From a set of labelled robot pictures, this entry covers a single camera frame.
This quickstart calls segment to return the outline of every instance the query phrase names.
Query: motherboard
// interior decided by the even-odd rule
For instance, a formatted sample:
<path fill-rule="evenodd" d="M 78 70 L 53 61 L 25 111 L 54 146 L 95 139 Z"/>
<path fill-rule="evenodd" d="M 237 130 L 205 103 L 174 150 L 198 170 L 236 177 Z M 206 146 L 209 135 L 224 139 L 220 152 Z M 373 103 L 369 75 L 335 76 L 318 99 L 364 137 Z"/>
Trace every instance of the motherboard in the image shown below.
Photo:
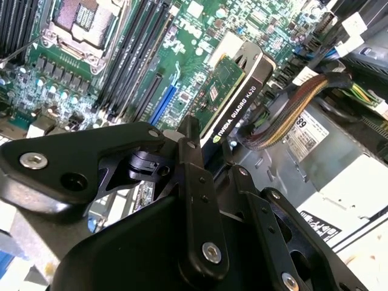
<path fill-rule="evenodd" d="M 210 74 L 222 78 L 223 55 L 250 41 L 281 67 L 325 11 L 319 0 L 0 1 L 1 132 L 176 129 Z"/>

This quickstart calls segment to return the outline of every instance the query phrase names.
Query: cpu socket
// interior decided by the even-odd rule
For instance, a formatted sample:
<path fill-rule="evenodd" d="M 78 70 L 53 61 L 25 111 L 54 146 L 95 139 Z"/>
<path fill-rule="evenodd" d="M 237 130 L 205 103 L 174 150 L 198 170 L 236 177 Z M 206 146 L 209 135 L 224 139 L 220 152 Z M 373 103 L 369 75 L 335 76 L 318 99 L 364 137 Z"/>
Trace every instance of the cpu socket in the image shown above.
<path fill-rule="evenodd" d="M 90 65 L 98 75 L 112 56 L 118 19 L 125 0 L 54 1 L 42 43 L 56 45 Z"/>

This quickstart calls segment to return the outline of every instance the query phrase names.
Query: blue pcie slot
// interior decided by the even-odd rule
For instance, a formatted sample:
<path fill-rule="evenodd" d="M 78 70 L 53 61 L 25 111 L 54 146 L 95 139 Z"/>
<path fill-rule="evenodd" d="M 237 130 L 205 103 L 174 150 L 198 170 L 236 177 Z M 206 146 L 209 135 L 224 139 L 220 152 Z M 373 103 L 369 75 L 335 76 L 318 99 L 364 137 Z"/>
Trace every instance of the blue pcie slot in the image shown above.
<path fill-rule="evenodd" d="M 166 109 L 167 105 L 170 103 L 171 99 L 174 97 L 176 92 L 176 87 L 174 85 L 170 85 L 168 87 L 166 93 L 162 97 L 162 100 L 160 100 L 155 112 L 149 119 L 149 123 L 152 125 L 156 125 L 156 123 L 159 121 L 160 116 L 162 116 L 164 110 Z"/>

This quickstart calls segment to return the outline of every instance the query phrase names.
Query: printed number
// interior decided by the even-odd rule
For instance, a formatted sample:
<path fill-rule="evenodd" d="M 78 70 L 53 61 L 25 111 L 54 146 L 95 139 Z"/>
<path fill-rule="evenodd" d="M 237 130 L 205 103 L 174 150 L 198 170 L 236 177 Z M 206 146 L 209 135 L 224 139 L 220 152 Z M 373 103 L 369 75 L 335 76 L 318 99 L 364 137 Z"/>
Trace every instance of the printed number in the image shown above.
<path fill-rule="evenodd" d="M 299 128 L 303 128 L 307 125 L 307 122 L 305 122 L 305 120 L 301 117 L 299 117 L 298 121 L 296 122 L 296 124 L 299 126 Z"/>

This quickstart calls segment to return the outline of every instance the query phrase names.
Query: silver screw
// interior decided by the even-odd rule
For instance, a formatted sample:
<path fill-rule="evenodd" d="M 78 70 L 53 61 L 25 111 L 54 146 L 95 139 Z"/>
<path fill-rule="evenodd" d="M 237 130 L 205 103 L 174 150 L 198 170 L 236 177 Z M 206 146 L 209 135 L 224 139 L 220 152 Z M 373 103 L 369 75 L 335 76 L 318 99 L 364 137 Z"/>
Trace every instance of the silver screw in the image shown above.
<path fill-rule="evenodd" d="M 283 273 L 283 274 L 281 274 L 281 278 L 283 280 L 284 285 L 290 291 L 299 291 L 299 285 L 293 276 L 291 276 L 288 273 Z"/>
<path fill-rule="evenodd" d="M 187 145 L 188 145 L 189 147 L 191 147 L 192 149 L 195 149 L 195 145 L 194 145 L 194 143 L 192 143 L 191 141 L 189 141 L 189 142 L 187 143 Z"/>
<path fill-rule="evenodd" d="M 150 129 L 150 130 L 148 131 L 148 133 L 149 133 L 150 135 L 152 135 L 154 138 L 157 138 L 157 137 L 159 136 L 159 133 L 157 133 L 157 132 L 154 131 L 153 129 Z"/>
<path fill-rule="evenodd" d="M 32 170 L 40 170 L 47 166 L 49 161 L 41 153 L 25 153 L 19 159 L 23 167 Z"/>
<path fill-rule="evenodd" d="M 272 191 L 272 196 L 273 196 L 275 199 L 280 199 L 280 195 L 277 194 L 275 191 Z"/>
<path fill-rule="evenodd" d="M 248 172 L 247 172 L 246 169 L 244 169 L 244 168 L 239 168 L 238 170 L 239 170 L 240 173 L 242 173 L 244 176 L 248 176 Z"/>
<path fill-rule="evenodd" d="M 213 264 L 219 264 L 221 262 L 221 251 L 212 242 L 205 242 L 202 245 L 202 253 L 204 254 L 206 260 L 212 262 Z"/>

